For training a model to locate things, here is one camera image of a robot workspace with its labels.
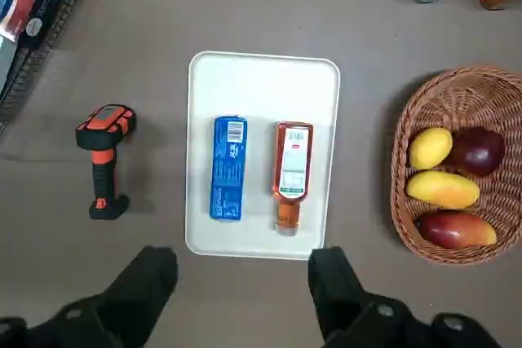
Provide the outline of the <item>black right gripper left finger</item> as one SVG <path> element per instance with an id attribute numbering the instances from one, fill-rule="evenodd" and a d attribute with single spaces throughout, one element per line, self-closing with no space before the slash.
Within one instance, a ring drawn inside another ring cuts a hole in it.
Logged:
<path id="1" fill-rule="evenodd" d="M 1 318 L 2 347 L 143 347 L 178 282 L 175 252 L 146 246 L 101 293 L 70 302 L 30 327 Z"/>

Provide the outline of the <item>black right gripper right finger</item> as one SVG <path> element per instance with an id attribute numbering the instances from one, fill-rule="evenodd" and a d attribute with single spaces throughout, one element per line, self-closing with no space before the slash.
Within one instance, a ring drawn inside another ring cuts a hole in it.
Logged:
<path id="1" fill-rule="evenodd" d="M 363 289 L 338 246 L 315 249 L 308 287 L 324 347 L 498 347 L 476 320 L 439 313 L 426 324 L 402 302 Z"/>

